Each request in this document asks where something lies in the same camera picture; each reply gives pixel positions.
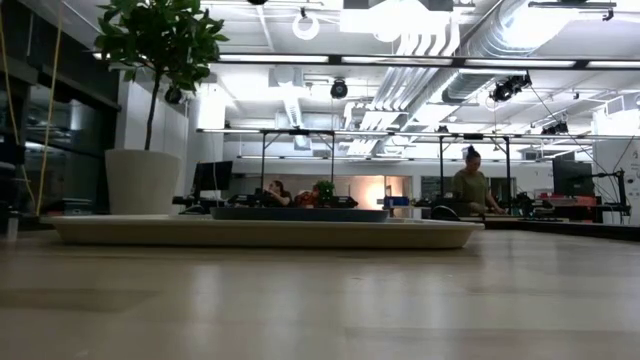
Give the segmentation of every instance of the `camera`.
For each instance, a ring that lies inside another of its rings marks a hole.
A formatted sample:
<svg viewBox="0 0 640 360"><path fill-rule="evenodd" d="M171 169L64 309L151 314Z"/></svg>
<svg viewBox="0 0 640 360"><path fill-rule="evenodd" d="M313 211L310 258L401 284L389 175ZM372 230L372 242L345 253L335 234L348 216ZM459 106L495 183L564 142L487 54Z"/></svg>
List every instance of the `camera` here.
<svg viewBox="0 0 640 360"><path fill-rule="evenodd" d="M334 99L344 99L349 93L349 88L344 82L344 79L335 79L333 86L331 86L331 97Z"/></svg>

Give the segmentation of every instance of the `black tray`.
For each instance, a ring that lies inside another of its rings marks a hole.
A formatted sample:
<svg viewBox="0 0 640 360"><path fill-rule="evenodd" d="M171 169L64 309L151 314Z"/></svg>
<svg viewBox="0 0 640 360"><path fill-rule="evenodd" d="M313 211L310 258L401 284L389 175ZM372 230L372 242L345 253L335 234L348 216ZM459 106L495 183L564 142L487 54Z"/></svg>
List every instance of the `black tray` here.
<svg viewBox="0 0 640 360"><path fill-rule="evenodd" d="M370 222L387 220L388 211L358 209L211 208L215 220Z"/></svg>

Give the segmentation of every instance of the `green shirt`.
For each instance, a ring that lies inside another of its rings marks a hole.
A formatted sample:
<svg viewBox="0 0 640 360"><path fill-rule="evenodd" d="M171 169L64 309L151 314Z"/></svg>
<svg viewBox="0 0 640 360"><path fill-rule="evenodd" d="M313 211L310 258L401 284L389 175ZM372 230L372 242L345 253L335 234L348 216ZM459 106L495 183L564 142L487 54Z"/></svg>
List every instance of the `green shirt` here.
<svg viewBox="0 0 640 360"><path fill-rule="evenodd" d="M480 171L471 174L460 170L453 177L453 191L463 201L485 206L487 199L487 179Z"/></svg>

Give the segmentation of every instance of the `green leaves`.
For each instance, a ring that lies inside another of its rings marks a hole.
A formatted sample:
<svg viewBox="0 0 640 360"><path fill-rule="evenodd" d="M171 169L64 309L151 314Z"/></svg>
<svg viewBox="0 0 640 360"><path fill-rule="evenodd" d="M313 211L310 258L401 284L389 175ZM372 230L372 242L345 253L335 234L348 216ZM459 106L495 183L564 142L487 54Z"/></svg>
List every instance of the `green leaves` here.
<svg viewBox="0 0 640 360"><path fill-rule="evenodd" d="M96 48L111 62L146 67L156 77L167 77L171 86L195 91L211 74L209 63L220 56L223 20L214 20L200 10L200 0L110 0L98 19L102 34ZM125 72L125 81L135 81L135 70Z"/></svg>

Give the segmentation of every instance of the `computer monitor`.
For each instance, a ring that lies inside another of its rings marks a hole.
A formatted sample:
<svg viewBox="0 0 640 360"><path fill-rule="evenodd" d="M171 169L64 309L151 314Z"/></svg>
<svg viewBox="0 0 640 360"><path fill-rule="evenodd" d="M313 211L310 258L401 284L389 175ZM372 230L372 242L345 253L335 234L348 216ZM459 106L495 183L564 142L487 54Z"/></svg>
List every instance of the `computer monitor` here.
<svg viewBox="0 0 640 360"><path fill-rule="evenodd" d="M553 191L565 196L595 196L591 164L553 159Z"/></svg>
<svg viewBox="0 0 640 360"><path fill-rule="evenodd" d="M198 163L193 176L193 197L198 201L200 191L229 190L233 161Z"/></svg>

